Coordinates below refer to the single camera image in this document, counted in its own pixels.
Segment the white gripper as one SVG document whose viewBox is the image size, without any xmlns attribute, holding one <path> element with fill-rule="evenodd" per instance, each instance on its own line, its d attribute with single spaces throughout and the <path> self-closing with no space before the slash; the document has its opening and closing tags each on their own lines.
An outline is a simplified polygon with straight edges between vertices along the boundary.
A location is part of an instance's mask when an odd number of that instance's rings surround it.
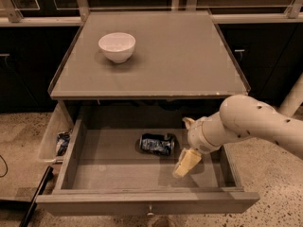
<svg viewBox="0 0 303 227">
<path fill-rule="evenodd" d="M 184 117 L 182 121 L 187 129 L 187 142 L 191 148 L 183 148 L 173 169 L 175 178 L 185 177 L 202 160 L 202 154 L 217 151 L 222 145 L 215 143 L 219 139 L 222 121 L 216 117 L 202 117 L 194 120 Z"/>
</svg>

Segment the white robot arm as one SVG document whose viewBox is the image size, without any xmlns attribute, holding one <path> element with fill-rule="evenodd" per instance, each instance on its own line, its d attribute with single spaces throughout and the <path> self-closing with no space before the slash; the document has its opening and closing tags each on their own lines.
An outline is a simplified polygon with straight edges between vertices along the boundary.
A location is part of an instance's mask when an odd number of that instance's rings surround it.
<svg viewBox="0 0 303 227">
<path fill-rule="evenodd" d="M 303 75 L 278 109 L 250 96 L 235 95 L 226 98 L 219 111 L 209 117 L 185 117 L 189 147 L 181 151 L 173 175 L 182 178 L 204 155 L 249 137 L 269 141 L 302 159 L 303 121 L 293 118 L 302 102 Z"/>
</svg>

